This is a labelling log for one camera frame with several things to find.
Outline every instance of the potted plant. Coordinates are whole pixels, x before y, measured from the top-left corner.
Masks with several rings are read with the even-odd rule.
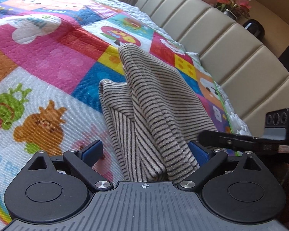
[[[250,18],[249,2],[249,0],[217,0],[215,7],[236,21],[240,17]]]

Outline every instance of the bed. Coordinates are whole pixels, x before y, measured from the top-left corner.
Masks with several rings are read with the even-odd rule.
[[[260,135],[263,113],[289,106],[282,97],[289,74],[239,27],[199,0],[139,0],[136,7],[117,0],[0,0],[0,229],[10,221],[5,189],[38,150],[59,155],[100,139],[105,159],[93,168],[114,184],[123,179],[98,85],[104,78],[125,81],[117,52],[124,43],[175,67],[217,130],[249,135],[242,117]],[[244,69],[255,82],[240,75]],[[260,83],[267,70],[276,79]]]

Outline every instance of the beige leather headboard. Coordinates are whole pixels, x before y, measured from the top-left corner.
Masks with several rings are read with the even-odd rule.
[[[227,93],[254,136],[265,113],[289,107],[289,73],[251,33],[201,0],[138,0],[147,13],[200,60]]]

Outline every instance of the triangular cutout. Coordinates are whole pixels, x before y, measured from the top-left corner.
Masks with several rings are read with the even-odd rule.
[[[44,157],[37,157],[35,161],[29,167],[29,170],[46,169],[47,165]]]
[[[261,170],[261,167],[259,167],[257,162],[252,157],[247,157],[243,168],[249,170]]]

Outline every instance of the colorful quilt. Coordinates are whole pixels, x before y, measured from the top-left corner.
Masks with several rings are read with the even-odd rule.
[[[123,178],[98,85],[125,81],[117,51],[124,43],[176,67],[216,128],[231,132],[199,60],[128,11],[92,0],[0,0],[0,228],[10,221],[4,191],[38,150],[59,155],[100,139],[105,159],[94,169],[115,183]]]

